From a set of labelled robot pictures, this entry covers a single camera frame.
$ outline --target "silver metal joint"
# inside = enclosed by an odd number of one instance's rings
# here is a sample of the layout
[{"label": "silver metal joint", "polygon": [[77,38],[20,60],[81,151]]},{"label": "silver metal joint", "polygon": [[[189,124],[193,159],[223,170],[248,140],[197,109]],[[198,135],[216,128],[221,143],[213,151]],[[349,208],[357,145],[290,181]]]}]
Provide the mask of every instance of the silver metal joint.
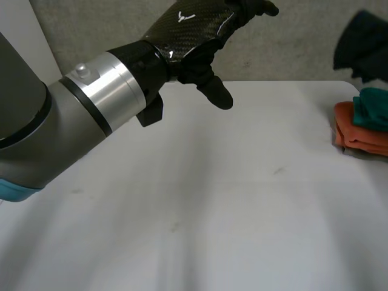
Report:
[{"label": "silver metal joint", "polygon": [[127,67],[111,53],[78,64],[70,78],[90,98],[115,131],[147,106],[140,85]]}]

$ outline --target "orange cloth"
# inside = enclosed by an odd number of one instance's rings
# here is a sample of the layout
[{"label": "orange cloth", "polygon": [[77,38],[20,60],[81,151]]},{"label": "orange cloth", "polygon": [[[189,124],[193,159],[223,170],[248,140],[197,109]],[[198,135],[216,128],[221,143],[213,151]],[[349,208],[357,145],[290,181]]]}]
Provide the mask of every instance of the orange cloth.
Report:
[{"label": "orange cloth", "polygon": [[336,140],[339,146],[365,150],[388,156],[388,132],[377,132],[354,126],[353,102],[341,102],[334,107]]}]

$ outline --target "white logo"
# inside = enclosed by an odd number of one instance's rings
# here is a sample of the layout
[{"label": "white logo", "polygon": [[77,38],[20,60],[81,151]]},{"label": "white logo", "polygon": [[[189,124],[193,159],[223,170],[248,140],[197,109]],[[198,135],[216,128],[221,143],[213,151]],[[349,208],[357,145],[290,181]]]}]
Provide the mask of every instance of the white logo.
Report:
[{"label": "white logo", "polygon": [[182,16],[182,11],[179,11],[179,13],[178,13],[178,22],[181,23],[182,21],[192,19],[195,16],[196,16],[195,14],[193,14],[192,16],[187,16],[187,17],[186,16]]}]

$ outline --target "carbon fiber cover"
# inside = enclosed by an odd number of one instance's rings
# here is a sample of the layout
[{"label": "carbon fiber cover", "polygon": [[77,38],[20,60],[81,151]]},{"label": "carbon fiber cover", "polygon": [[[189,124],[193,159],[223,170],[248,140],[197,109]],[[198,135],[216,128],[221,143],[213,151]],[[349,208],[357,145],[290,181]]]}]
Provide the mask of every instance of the carbon fiber cover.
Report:
[{"label": "carbon fiber cover", "polygon": [[238,15],[224,0],[178,0],[143,40],[160,51],[175,77],[182,59],[193,49],[213,39],[224,45],[237,28]]}]

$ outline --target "folded cloth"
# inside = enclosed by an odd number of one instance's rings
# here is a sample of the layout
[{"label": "folded cloth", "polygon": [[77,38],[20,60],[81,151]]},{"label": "folded cloth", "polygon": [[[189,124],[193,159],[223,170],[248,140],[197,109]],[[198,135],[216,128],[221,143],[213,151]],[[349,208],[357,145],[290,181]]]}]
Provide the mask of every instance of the folded cloth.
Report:
[{"label": "folded cloth", "polygon": [[388,132],[378,132],[354,126],[352,124],[354,113],[352,102],[338,103],[334,107],[334,112],[336,144],[388,156]]},{"label": "folded cloth", "polygon": [[388,91],[377,88],[362,89],[353,98],[353,124],[366,129],[388,132]]},{"label": "folded cloth", "polygon": [[334,55],[334,69],[353,69],[363,82],[388,82],[388,22],[359,12],[345,29]]}]

